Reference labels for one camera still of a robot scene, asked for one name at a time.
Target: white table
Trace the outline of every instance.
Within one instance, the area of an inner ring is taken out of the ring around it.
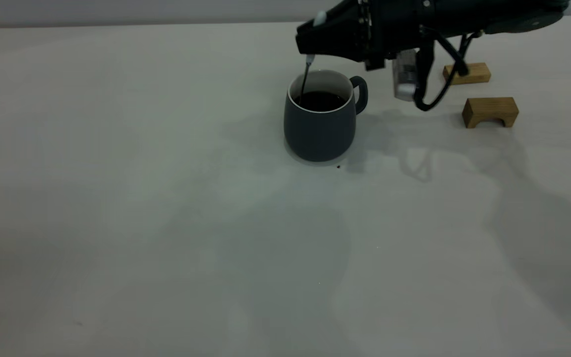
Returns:
[[[327,165],[284,147],[296,26],[0,30],[0,357],[571,357],[571,18],[429,113],[319,57],[371,91]]]

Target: cable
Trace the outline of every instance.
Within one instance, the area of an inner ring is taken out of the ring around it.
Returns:
[[[462,61],[464,60],[464,57],[466,57],[466,52],[468,51],[468,48],[471,46],[471,42],[473,41],[473,39],[478,38],[480,36],[481,36],[481,32],[475,32],[470,37],[467,36],[466,34],[464,34],[462,36],[462,40],[460,41],[459,51],[458,51],[461,58],[462,58]],[[444,84],[444,88],[442,88],[442,91],[440,91],[440,94],[433,101],[433,103],[428,104],[426,106],[425,111],[430,111],[431,109],[435,108],[440,103],[440,101],[442,101],[442,99],[446,95],[447,91],[451,87],[451,84],[453,83],[453,79],[454,79],[455,75],[457,74],[459,65],[460,65],[459,62],[456,61],[455,65],[453,65],[453,70],[451,71],[451,74],[449,75],[449,78],[446,81],[446,84]]]

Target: coffee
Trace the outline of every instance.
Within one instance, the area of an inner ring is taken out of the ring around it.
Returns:
[[[294,102],[309,111],[330,112],[344,106],[347,100],[328,91],[310,91],[303,98],[297,97]]]

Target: wooden block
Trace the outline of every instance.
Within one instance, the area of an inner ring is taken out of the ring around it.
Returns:
[[[487,83],[490,81],[490,70],[485,63],[469,63],[469,73],[466,77],[460,77],[456,74],[453,78],[451,85],[457,84],[471,84],[471,83]],[[449,79],[449,75],[453,71],[453,66],[447,65],[444,67],[444,80]]]
[[[506,128],[512,128],[519,116],[514,98],[471,98],[466,101],[462,112],[466,128],[473,129],[480,122],[491,119],[503,121]]]

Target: white wall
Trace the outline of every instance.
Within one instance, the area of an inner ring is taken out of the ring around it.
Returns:
[[[339,0],[0,0],[0,27],[300,21],[338,2]]]

